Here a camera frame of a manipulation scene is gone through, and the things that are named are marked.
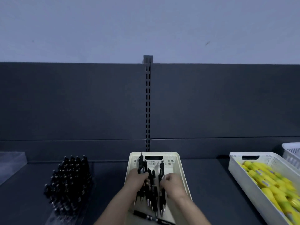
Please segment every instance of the basket of yellow items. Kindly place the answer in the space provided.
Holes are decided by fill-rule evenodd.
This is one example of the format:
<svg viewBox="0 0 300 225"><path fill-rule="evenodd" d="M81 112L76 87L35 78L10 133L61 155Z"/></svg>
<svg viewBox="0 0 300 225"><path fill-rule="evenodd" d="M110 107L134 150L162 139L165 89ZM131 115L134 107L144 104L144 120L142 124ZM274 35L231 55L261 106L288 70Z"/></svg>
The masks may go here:
<svg viewBox="0 0 300 225"><path fill-rule="evenodd" d="M231 152L229 171L268 225L300 225L300 171L273 152Z"/></svg>

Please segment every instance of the person's left hand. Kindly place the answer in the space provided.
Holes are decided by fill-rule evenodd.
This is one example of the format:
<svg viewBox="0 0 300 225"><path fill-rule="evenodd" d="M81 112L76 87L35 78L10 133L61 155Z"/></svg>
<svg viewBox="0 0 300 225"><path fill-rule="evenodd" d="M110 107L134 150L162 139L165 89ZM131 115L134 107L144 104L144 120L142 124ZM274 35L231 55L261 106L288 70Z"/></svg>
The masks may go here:
<svg viewBox="0 0 300 225"><path fill-rule="evenodd" d="M149 173L139 174L137 168L132 169L127 177L124 187L130 189L136 194L144 184L145 179L147 179Z"/></svg>

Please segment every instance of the hand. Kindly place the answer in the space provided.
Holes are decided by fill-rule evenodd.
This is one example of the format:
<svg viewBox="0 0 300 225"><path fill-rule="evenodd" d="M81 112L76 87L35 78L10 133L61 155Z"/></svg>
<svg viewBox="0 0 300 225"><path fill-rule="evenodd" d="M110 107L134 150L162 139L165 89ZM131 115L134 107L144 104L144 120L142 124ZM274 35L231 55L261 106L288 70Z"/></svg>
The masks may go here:
<svg viewBox="0 0 300 225"><path fill-rule="evenodd" d="M175 203L178 203L179 199L188 196L180 176L175 173L165 175L160 181L160 187L166 190L167 197Z"/></svg>
<svg viewBox="0 0 300 225"><path fill-rule="evenodd" d="M139 174L137 172L137 168L134 168L129 172L124 187L133 191L134 194L136 194L141 189L145 179L147 179L148 176L148 172Z"/></svg>

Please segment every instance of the basket handle hole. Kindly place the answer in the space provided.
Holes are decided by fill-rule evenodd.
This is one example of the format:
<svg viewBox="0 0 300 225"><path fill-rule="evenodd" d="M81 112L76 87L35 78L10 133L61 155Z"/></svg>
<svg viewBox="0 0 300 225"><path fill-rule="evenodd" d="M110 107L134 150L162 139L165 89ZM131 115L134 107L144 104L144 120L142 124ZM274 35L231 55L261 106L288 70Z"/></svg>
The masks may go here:
<svg viewBox="0 0 300 225"><path fill-rule="evenodd" d="M145 156L145 159L146 160L163 160L163 155L161 155L161 156L148 155L148 156Z"/></svg>
<svg viewBox="0 0 300 225"><path fill-rule="evenodd" d="M257 160L259 155L243 155L242 160Z"/></svg>

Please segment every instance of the person's right hand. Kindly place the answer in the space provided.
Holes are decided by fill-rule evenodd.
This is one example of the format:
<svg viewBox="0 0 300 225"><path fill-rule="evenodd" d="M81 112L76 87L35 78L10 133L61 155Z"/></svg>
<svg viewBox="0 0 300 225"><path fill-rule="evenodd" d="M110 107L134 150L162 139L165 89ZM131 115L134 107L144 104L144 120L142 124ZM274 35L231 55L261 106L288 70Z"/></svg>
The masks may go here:
<svg viewBox="0 0 300 225"><path fill-rule="evenodd" d="M165 175L160 182L160 187L164 188L168 198L175 202L188 196L180 176L175 173Z"/></svg>

